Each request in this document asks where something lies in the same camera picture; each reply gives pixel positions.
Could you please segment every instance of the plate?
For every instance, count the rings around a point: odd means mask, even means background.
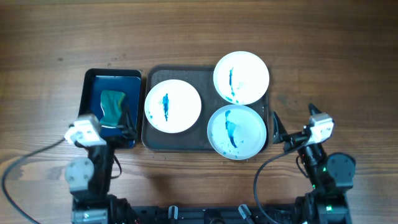
[[[165,133],[180,133],[199,118],[201,100],[191,84],[182,80],[166,80],[147,95],[145,115],[151,125]]]
[[[236,105],[248,105],[267,91],[269,73],[265,63],[250,52],[232,52],[218,63],[214,86],[222,98]]]
[[[213,148],[228,159],[249,159],[267,140],[264,121],[247,106],[227,105],[210,118],[207,136]]]

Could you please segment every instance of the wooden surface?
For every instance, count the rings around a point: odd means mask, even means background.
[[[397,9],[376,1],[0,6],[0,172],[62,138],[90,68],[146,75],[158,64],[215,65],[247,50],[269,67],[271,109],[289,132],[308,121],[309,102],[335,119],[324,148],[356,158],[348,192],[354,223],[398,223]],[[254,174],[281,150],[234,162],[216,153],[153,153],[140,143],[116,153],[124,173],[110,193],[132,205],[254,205]],[[63,173],[85,155],[62,144],[35,156],[10,174],[9,191],[40,222],[69,223]],[[264,170],[263,202],[293,202],[311,190],[294,159]],[[0,211],[0,223],[26,223],[3,194]]]

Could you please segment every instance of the green sponge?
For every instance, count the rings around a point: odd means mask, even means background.
[[[104,90],[101,93],[101,107],[104,116],[99,121],[104,126],[116,127],[122,115],[121,105],[126,94],[118,91]]]

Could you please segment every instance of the blue stain on plate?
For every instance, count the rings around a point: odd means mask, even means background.
[[[226,111],[225,112],[225,129],[227,130],[227,132],[228,132],[228,137],[229,137],[229,140],[231,141],[231,144],[235,147],[235,148],[237,148],[237,146],[236,146],[236,144],[235,144],[235,141],[234,141],[234,131],[235,131],[235,128],[236,128],[236,124],[234,124],[234,123],[232,123],[232,122],[230,122],[230,121],[228,121],[228,115],[231,113],[231,111],[230,110],[228,110],[228,111]]]
[[[163,96],[163,110],[164,110],[164,117],[166,118],[169,116],[169,94],[166,93],[165,96]]]
[[[233,70],[234,70],[234,68],[232,68],[229,71],[229,85],[231,86],[231,94],[232,94],[232,96],[235,96],[234,88],[232,87],[232,71]]]

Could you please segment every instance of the paper plate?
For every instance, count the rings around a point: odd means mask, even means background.
[[[201,100],[191,84],[166,80],[157,84],[145,99],[145,115],[153,127],[165,133],[179,133],[199,118]]]
[[[267,91],[269,73],[265,63],[250,52],[232,52],[218,63],[214,86],[222,98],[236,105],[256,102]]]
[[[213,148],[228,159],[248,159],[256,155],[267,140],[267,129],[260,115],[247,106],[228,105],[210,118],[207,136]]]

